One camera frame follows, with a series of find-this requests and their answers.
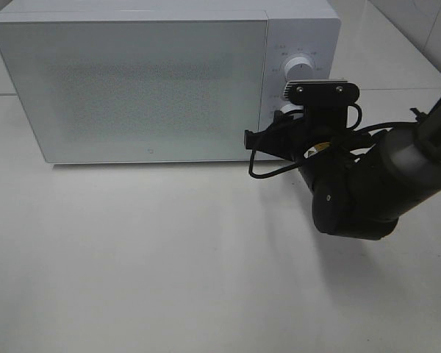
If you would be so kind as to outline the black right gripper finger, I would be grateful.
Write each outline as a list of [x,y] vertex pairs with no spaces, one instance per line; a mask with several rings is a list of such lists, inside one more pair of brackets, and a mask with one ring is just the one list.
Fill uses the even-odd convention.
[[250,130],[244,131],[243,143],[246,150],[249,151],[263,151],[266,137],[268,136],[268,131],[264,130],[261,132],[253,132]]
[[294,109],[287,112],[283,112],[282,110],[275,110],[273,113],[273,123],[283,124],[286,121],[293,121],[294,119],[300,118],[303,115],[303,109]]

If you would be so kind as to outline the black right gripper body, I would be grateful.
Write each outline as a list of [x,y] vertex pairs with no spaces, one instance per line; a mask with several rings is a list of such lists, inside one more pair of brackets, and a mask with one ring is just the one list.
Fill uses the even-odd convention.
[[268,136],[263,142],[262,153],[289,160],[291,164],[275,170],[285,173],[297,169],[306,162],[305,152],[316,144],[331,143],[336,137],[347,135],[353,128],[347,126],[348,108],[306,107],[304,115],[283,124],[270,124],[265,130]]

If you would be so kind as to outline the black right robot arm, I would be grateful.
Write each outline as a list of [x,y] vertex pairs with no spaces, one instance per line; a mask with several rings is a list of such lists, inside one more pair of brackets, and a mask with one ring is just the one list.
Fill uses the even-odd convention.
[[319,232],[380,240],[398,219],[441,191],[441,97],[415,120],[362,126],[348,123],[359,88],[345,80],[289,81],[293,106],[273,114],[261,132],[245,131],[244,146],[287,161],[312,193]]

